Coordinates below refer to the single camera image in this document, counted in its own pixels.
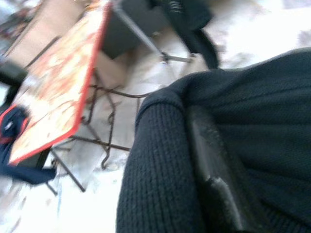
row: wooden board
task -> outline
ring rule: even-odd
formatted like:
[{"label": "wooden board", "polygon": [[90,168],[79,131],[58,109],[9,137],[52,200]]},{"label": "wooden board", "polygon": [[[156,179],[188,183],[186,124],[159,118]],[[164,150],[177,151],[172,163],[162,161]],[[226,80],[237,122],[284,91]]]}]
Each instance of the wooden board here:
[{"label": "wooden board", "polygon": [[31,67],[14,101],[29,111],[30,123],[13,145],[10,163],[17,164],[78,130],[110,9],[108,2],[89,12]]}]

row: red-bordered board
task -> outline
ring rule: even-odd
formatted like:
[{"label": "red-bordered board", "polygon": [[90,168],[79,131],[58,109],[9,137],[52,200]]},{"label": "red-bordered board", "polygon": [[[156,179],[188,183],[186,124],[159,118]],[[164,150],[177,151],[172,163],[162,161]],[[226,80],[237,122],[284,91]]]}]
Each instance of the red-bordered board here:
[{"label": "red-bordered board", "polygon": [[106,2],[88,12],[30,68],[14,101],[29,111],[30,122],[9,163],[18,164],[78,130],[110,11]]}]

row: red edge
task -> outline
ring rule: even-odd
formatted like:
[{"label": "red edge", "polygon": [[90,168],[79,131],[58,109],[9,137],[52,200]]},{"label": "red edge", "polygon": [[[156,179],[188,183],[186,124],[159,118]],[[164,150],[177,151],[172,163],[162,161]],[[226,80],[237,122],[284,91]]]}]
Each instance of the red edge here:
[{"label": "red edge", "polygon": [[95,62],[96,62],[96,58],[97,58],[97,54],[98,54],[98,51],[99,51],[99,48],[101,48],[102,46],[102,42],[103,42],[103,35],[104,35],[104,32],[106,31],[107,27],[108,27],[108,24],[109,24],[109,19],[110,19],[110,15],[111,15],[111,6],[112,6],[112,2],[108,2],[106,4],[106,6],[104,7],[104,10],[103,10],[103,15],[107,14],[107,17],[103,20],[102,22],[102,25],[99,29],[99,32],[97,34],[97,38],[96,38],[96,41],[95,41],[95,46],[93,48],[93,56],[91,57],[91,62],[90,62],[90,65],[87,69],[87,72],[86,72],[86,78],[85,78],[85,83],[82,87],[82,97],[80,98],[80,103],[78,104],[78,113],[76,115],[76,119],[75,119],[75,123],[73,125],[73,128],[71,130],[69,130],[67,133],[65,133],[64,135],[56,138],[55,140],[39,147],[38,149],[35,149],[34,151],[32,152],[29,152],[28,154],[25,154],[24,156],[16,159],[16,160],[13,160],[11,161],[9,164],[11,165],[17,165],[18,163],[20,163],[21,161],[25,160],[25,159],[28,159],[30,158],[32,155],[34,154],[37,154],[41,151],[43,151],[44,149],[46,148],[49,148],[51,147],[52,145],[54,145],[55,143],[57,142],[60,142],[60,141],[63,141],[65,140],[66,138],[69,138],[70,136],[74,135],[77,130],[79,129],[79,126],[80,126],[80,123],[81,123],[81,117],[82,117],[82,111],[83,111],[83,107],[84,107],[84,104],[85,104],[85,101],[86,101],[86,94],[87,94],[87,88],[89,86],[89,83],[90,83],[90,80],[91,80],[91,77],[92,77],[92,73],[94,71],[94,65],[95,65]]}]

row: dark knit sweater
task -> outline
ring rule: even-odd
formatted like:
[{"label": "dark knit sweater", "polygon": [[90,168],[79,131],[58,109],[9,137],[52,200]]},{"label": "dark knit sweater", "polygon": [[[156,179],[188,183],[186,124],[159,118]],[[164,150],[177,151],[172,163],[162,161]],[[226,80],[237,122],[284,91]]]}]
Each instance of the dark knit sweater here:
[{"label": "dark knit sweater", "polygon": [[237,154],[273,232],[311,232],[311,52],[191,74],[151,94],[136,121],[119,233],[203,232],[185,108],[206,107]]}]

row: white floor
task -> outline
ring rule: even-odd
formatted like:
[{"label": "white floor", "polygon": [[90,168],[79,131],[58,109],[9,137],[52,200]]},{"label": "white floor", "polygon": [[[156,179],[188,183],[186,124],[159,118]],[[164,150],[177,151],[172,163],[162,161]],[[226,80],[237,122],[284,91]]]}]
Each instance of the white floor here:
[{"label": "white floor", "polygon": [[[311,46],[311,1],[211,0],[214,19],[206,31],[217,44],[221,68],[241,68],[295,48]],[[171,55],[188,55],[170,28],[155,36],[157,44]],[[207,70],[197,56],[192,64],[160,63],[144,46],[135,51],[124,91],[142,94],[157,90],[191,72]],[[136,101],[113,96],[117,103],[113,143],[130,147],[134,140]],[[106,97],[99,99],[92,125],[108,138]],[[78,134],[87,135],[84,127]],[[84,142],[69,144],[62,157],[87,190],[80,192],[66,176],[51,182],[55,197],[45,185],[28,185],[0,178],[1,233],[113,233],[118,195],[128,153],[112,150],[107,169],[100,146]]]}]

